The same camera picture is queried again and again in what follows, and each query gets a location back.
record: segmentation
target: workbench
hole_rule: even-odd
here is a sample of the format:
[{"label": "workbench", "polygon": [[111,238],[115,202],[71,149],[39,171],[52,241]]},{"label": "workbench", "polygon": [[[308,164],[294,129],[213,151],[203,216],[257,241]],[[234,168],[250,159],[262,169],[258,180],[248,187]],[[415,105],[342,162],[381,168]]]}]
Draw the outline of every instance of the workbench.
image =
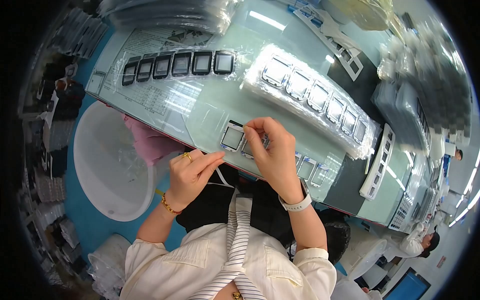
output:
[{"label": "workbench", "polygon": [[[252,15],[265,18],[260,20]],[[413,161],[397,144],[388,164],[391,172],[385,174],[376,198],[366,200],[360,196],[359,189],[366,178],[367,160],[352,160],[328,137],[305,125],[293,114],[241,89],[245,70],[262,47],[274,44],[295,55],[319,74],[328,76],[383,127],[385,120],[371,102],[371,96],[379,83],[376,69],[380,62],[378,49],[380,43],[388,41],[389,35],[387,32],[362,31],[353,23],[342,25],[341,30],[362,47],[363,52],[358,58],[363,70],[355,81],[336,58],[333,63],[327,59],[335,56],[285,5],[277,1],[245,0],[224,36],[191,36],[189,40],[195,46],[206,45],[211,50],[238,51],[239,63],[231,80],[150,80],[121,86],[118,62],[126,55],[132,57],[160,52],[167,44],[186,43],[185,36],[179,34],[181,31],[174,29],[133,29],[108,31],[103,37],[108,42],[92,70],[86,90],[97,100],[206,153],[222,150],[220,138],[228,120],[245,124],[260,116],[276,118],[296,137],[298,152],[330,168],[321,187],[310,190],[314,201],[388,226],[414,167]],[[375,150],[378,150],[379,143],[380,138]],[[239,170],[261,177],[254,161],[239,152],[226,151],[224,160]]]}]

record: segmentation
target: gold bracelet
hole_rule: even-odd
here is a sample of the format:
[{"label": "gold bracelet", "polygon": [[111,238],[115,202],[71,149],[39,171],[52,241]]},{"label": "gold bracelet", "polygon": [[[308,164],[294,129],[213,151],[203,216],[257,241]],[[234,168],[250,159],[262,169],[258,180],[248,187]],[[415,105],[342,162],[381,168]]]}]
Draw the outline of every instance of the gold bracelet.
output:
[{"label": "gold bracelet", "polygon": [[167,201],[165,200],[165,194],[162,195],[162,203],[163,203],[163,205],[165,205],[165,208],[174,215],[179,215],[183,211],[183,210],[180,210],[179,212],[176,212],[173,209],[171,209],[170,205],[168,205]]}]

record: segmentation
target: black skirt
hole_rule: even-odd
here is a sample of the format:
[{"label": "black skirt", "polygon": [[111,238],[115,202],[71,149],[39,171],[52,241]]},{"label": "black skirt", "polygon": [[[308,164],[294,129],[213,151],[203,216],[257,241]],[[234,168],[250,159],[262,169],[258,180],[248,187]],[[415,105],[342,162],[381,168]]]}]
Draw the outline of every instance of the black skirt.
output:
[{"label": "black skirt", "polygon": [[[252,195],[250,225],[276,238],[284,247],[290,245],[294,240],[290,218],[274,189],[263,180],[239,180],[238,171],[225,164],[219,169],[229,185],[236,186],[241,193]],[[223,184],[217,172],[213,173],[209,182]],[[231,187],[207,184],[198,197],[177,216],[177,222],[185,227],[187,233],[204,225],[226,224],[234,191]]]}]

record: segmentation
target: ceiling light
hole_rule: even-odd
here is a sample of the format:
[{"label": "ceiling light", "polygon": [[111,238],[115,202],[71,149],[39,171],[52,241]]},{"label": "ceiling light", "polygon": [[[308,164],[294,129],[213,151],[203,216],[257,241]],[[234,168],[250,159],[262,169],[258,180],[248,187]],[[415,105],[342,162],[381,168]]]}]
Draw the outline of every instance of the ceiling light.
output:
[{"label": "ceiling light", "polygon": [[325,56],[325,59],[326,59],[329,63],[334,63],[334,62],[335,62],[335,59],[333,59],[333,57],[331,57],[330,55]]},{"label": "ceiling light", "polygon": [[477,173],[477,168],[473,169],[472,175],[470,175],[470,179],[468,180],[467,186],[465,187],[465,190],[463,191],[463,194],[465,195],[471,188],[473,178],[475,177],[475,174]]},{"label": "ceiling light", "polygon": [[475,163],[475,167],[478,167],[479,163],[480,163],[480,150],[479,150],[479,154],[477,155],[477,162]]},{"label": "ceiling light", "polygon": [[283,24],[281,24],[281,23],[279,23],[279,22],[277,22],[273,19],[270,19],[269,17],[266,17],[262,14],[254,12],[254,11],[250,11],[249,15],[250,15],[250,17],[254,17],[255,19],[258,19],[258,20],[263,21],[267,24],[270,24],[271,26],[276,27],[276,28],[280,29],[281,31],[283,31],[286,27],[285,25],[283,25]]},{"label": "ceiling light", "polygon": [[479,198],[480,198],[480,191],[478,191],[475,197],[473,197],[473,200],[468,204],[467,208],[472,209],[472,207],[477,203]]},{"label": "ceiling light", "polygon": [[410,162],[410,165],[413,167],[413,159],[412,156],[410,156],[410,152],[405,151],[405,154],[407,155],[408,161]]},{"label": "ceiling light", "polygon": [[390,175],[392,175],[393,178],[396,178],[396,174],[392,171],[392,169],[387,166],[387,172],[390,173]]},{"label": "ceiling light", "polygon": [[400,185],[400,188],[401,188],[402,190],[405,190],[405,186],[404,186],[403,183],[400,181],[400,179],[397,178],[396,181],[397,181],[397,183]]},{"label": "ceiling light", "polygon": [[458,217],[455,218],[455,221],[460,220],[466,213],[468,212],[468,208],[465,208],[465,210],[458,215]]},{"label": "ceiling light", "polygon": [[460,203],[462,203],[462,201],[463,201],[463,197],[464,197],[464,195],[462,195],[460,197],[460,200],[458,200],[458,203],[456,204],[455,208],[458,208],[460,206]]}]

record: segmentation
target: pink fabric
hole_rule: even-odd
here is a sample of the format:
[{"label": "pink fabric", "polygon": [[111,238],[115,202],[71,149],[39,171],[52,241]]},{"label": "pink fabric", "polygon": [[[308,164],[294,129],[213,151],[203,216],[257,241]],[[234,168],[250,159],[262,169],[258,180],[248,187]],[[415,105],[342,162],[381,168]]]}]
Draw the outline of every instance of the pink fabric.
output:
[{"label": "pink fabric", "polygon": [[174,151],[183,152],[184,146],[135,119],[122,114],[125,125],[133,133],[133,146],[148,167]]}]

